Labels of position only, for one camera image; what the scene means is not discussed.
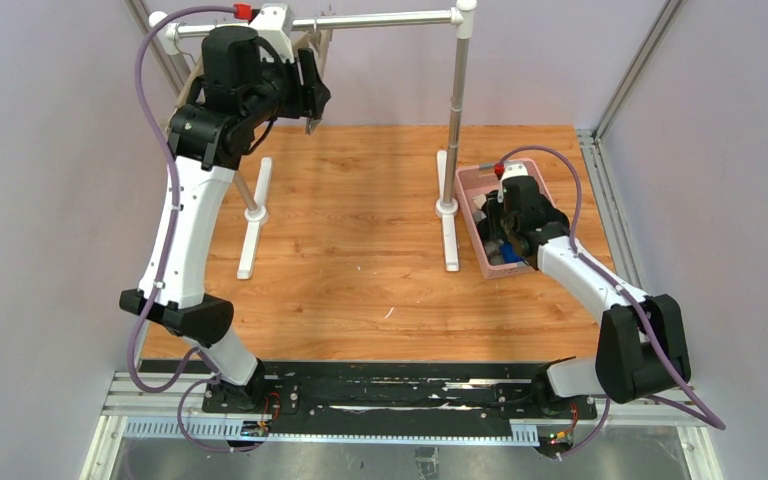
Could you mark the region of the beige hanger of black underwear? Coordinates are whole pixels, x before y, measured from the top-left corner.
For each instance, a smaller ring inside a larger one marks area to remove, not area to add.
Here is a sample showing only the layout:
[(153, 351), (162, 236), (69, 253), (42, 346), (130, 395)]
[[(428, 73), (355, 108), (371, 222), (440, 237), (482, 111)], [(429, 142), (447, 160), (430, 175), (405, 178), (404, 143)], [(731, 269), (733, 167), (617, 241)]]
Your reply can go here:
[[(293, 42), (293, 48), (296, 50), (296, 52), (298, 52), (300, 48), (311, 48), (314, 51), (317, 67), (322, 80), (326, 67), (330, 43), (333, 37), (333, 34), (330, 30), (326, 30), (324, 27), (320, 26), (320, 23), (323, 19), (324, 13), (315, 15), (312, 19), (312, 27), (309, 30), (306, 30)], [(312, 135), (314, 130), (319, 126), (321, 122), (322, 120), (320, 122), (311, 123), (306, 119), (305, 134)]]

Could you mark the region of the grey underwear beige waistband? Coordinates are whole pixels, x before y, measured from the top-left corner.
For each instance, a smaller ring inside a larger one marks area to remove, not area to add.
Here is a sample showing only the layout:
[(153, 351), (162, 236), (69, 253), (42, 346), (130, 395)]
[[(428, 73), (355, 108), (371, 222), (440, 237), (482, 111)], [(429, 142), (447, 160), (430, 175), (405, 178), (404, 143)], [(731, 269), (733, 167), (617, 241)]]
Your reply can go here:
[[(480, 219), (480, 209), (482, 207), (482, 204), (487, 200), (487, 197), (485, 194), (477, 195), (473, 197), (473, 202), (477, 208), (477, 210), (473, 213), (473, 220), (476, 224)], [(485, 252), (485, 255), (487, 257), (488, 263), (493, 266), (499, 266), (504, 264), (504, 260), (500, 255), (499, 247), (503, 244), (502, 242), (482, 242), (483, 249)]]

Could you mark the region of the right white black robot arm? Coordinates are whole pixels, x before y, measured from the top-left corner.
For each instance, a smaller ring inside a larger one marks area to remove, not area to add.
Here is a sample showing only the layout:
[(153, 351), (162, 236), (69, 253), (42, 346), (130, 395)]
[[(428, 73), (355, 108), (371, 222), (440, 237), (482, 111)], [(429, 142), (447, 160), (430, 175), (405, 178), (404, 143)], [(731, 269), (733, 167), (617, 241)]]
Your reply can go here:
[(691, 378), (682, 314), (667, 294), (650, 295), (607, 270), (570, 235), (570, 222), (537, 180), (501, 180), (487, 199), (490, 230), (514, 255), (551, 277), (598, 321), (589, 358), (558, 360), (538, 378), (552, 400), (588, 394), (627, 403)]

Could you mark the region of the black underwear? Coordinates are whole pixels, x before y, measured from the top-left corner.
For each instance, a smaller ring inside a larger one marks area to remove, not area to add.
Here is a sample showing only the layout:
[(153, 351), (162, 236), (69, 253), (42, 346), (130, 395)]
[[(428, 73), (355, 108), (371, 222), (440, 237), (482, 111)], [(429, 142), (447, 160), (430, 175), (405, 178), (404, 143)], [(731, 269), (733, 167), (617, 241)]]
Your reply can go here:
[(495, 197), (486, 200), (480, 209), (480, 219), (476, 223), (479, 236), (483, 242), (506, 242), (507, 235), (501, 225), (503, 206)]

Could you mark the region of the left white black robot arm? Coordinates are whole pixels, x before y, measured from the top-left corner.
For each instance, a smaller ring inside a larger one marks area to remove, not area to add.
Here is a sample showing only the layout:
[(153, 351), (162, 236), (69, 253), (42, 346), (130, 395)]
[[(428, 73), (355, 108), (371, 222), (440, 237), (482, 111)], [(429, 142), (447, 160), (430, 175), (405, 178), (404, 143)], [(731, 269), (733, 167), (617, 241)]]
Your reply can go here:
[(320, 119), (330, 92), (314, 53), (287, 29), (220, 26), (202, 42), (203, 72), (172, 115), (162, 145), (172, 163), (158, 237), (144, 277), (119, 306), (183, 338), (219, 377), (214, 398), (244, 412), (266, 395), (265, 367), (231, 327), (234, 307), (205, 291), (220, 206), (243, 157), (279, 118)]

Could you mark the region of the blue underwear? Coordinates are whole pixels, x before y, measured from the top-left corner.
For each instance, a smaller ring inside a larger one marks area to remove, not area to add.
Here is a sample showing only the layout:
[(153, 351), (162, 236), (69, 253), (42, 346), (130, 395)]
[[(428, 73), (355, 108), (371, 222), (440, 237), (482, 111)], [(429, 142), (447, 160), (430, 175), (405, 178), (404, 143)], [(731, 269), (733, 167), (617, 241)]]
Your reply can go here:
[(506, 264), (515, 264), (522, 261), (522, 258), (516, 253), (510, 243), (503, 243), (499, 247), (499, 252)]

